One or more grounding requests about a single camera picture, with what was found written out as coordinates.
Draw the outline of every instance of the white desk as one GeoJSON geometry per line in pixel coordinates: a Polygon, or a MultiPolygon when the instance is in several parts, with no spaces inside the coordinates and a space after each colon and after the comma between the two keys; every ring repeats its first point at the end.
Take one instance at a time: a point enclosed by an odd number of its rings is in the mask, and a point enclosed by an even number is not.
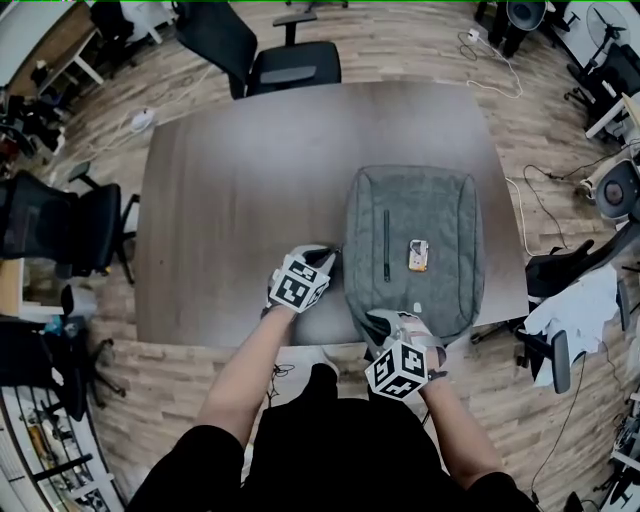
{"type": "Polygon", "coordinates": [[[629,117],[631,117],[633,123],[636,125],[636,127],[640,128],[640,105],[638,105],[635,101],[629,98],[629,96],[623,93],[622,98],[619,99],[616,104],[598,120],[596,124],[594,124],[585,132],[587,139],[592,138],[596,133],[602,130],[607,124],[613,121],[613,118],[616,117],[625,108],[627,109],[627,112],[629,112],[629,117]]]}
{"type": "Polygon", "coordinates": [[[63,314],[58,306],[23,299],[24,259],[0,261],[0,314],[46,323],[63,314]]]}

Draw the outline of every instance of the chair armrest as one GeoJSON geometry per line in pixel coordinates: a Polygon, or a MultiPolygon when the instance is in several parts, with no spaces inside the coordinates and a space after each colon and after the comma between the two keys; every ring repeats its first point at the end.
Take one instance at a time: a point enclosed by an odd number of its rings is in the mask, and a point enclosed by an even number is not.
{"type": "Polygon", "coordinates": [[[296,25],[298,23],[306,23],[307,21],[315,21],[318,16],[314,12],[301,12],[298,14],[291,14],[289,16],[283,16],[282,18],[276,18],[273,20],[274,27],[281,27],[284,25],[285,46],[293,46],[296,44],[296,25]]]}
{"type": "Polygon", "coordinates": [[[260,73],[260,83],[263,85],[285,84],[313,78],[316,74],[316,66],[302,66],[299,68],[278,69],[260,73]]]}
{"type": "Polygon", "coordinates": [[[551,340],[551,370],[553,372],[553,387],[556,393],[569,391],[571,387],[571,361],[569,361],[569,345],[567,332],[559,331],[551,340]]]}
{"type": "Polygon", "coordinates": [[[307,21],[316,21],[318,16],[315,12],[298,12],[296,14],[289,14],[273,20],[274,27],[281,27],[282,25],[289,25],[291,23],[306,23],[307,21]]]}
{"type": "Polygon", "coordinates": [[[620,310],[620,324],[622,330],[626,331],[631,323],[631,312],[629,311],[629,296],[627,294],[627,286],[624,281],[620,279],[618,281],[618,290],[616,292],[616,303],[620,310]]]}

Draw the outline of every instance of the desk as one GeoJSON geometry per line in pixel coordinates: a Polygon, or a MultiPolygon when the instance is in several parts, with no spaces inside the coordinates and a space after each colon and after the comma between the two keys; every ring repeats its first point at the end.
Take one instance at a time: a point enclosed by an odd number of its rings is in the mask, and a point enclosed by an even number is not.
{"type": "MultiPolygon", "coordinates": [[[[81,35],[78,41],[73,46],[71,46],[56,62],[52,64],[52,70],[47,75],[45,81],[40,84],[40,87],[38,87],[38,96],[40,96],[56,80],[56,78],[64,73],[65,70],[74,62],[98,85],[102,85],[104,83],[104,79],[98,74],[98,72],[80,56],[82,50],[85,49],[85,47],[89,44],[89,41],[91,41],[93,39],[93,36],[95,36],[97,33],[98,29],[91,28],[86,34],[81,35]]],[[[70,75],[68,75],[68,78],[70,81],[78,85],[75,78],[70,75]]]]}
{"type": "Polygon", "coordinates": [[[63,314],[57,306],[42,306],[22,298],[24,259],[0,261],[0,314],[46,323],[63,314]]]}
{"type": "MultiPolygon", "coordinates": [[[[472,92],[337,84],[246,98],[155,129],[135,262],[139,339],[239,345],[255,327],[273,269],[296,245],[341,243],[352,178],[379,164],[474,175],[487,260],[478,323],[527,315],[513,206],[472,92]]],[[[308,331],[325,343],[356,336],[341,285],[334,277],[301,316],[315,318],[308,331]],[[336,300],[327,300],[332,291],[336,300]]]]}
{"type": "Polygon", "coordinates": [[[605,115],[603,115],[591,128],[589,128],[585,132],[587,139],[591,139],[592,137],[594,137],[596,133],[598,133],[611,121],[613,121],[613,118],[616,117],[625,108],[627,109],[627,112],[629,112],[629,117],[631,117],[631,120],[636,125],[636,128],[640,128],[640,106],[638,106],[635,101],[629,98],[629,96],[622,93],[622,98],[620,98],[605,115]]]}

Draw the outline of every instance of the hand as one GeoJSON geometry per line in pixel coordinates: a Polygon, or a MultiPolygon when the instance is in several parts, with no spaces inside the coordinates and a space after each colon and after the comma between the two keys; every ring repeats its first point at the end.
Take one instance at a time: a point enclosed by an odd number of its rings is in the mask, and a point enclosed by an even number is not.
{"type": "Polygon", "coordinates": [[[302,313],[315,305],[329,286],[329,274],[335,259],[335,251],[326,246],[294,248],[285,256],[282,267],[271,276],[267,310],[280,304],[302,313]]]}

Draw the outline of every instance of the forearm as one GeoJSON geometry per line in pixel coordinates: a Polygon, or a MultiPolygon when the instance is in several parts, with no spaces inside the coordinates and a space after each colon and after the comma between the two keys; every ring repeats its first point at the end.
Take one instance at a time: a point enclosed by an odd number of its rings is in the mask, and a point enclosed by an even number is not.
{"type": "Polygon", "coordinates": [[[420,390],[433,419],[440,452],[449,473],[463,488],[496,471],[502,461],[486,431],[460,402],[448,379],[420,390]]]}
{"type": "Polygon", "coordinates": [[[240,346],[216,377],[197,425],[213,425],[246,446],[258,409],[267,392],[278,350],[295,313],[276,307],[240,346]]]}

